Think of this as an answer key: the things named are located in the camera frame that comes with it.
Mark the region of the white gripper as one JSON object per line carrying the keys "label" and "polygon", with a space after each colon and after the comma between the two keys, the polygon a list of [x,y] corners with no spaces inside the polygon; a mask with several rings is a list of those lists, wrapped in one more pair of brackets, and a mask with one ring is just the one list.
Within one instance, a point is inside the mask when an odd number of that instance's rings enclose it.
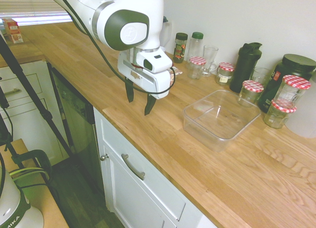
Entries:
{"label": "white gripper", "polygon": [[169,94],[169,90],[167,90],[170,87],[169,71],[164,70],[160,73],[153,74],[145,69],[137,70],[127,60],[127,51],[119,53],[118,71],[125,76],[126,95],[130,103],[134,100],[133,83],[150,93],[147,95],[144,115],[148,115],[151,112],[157,99],[162,99]]}

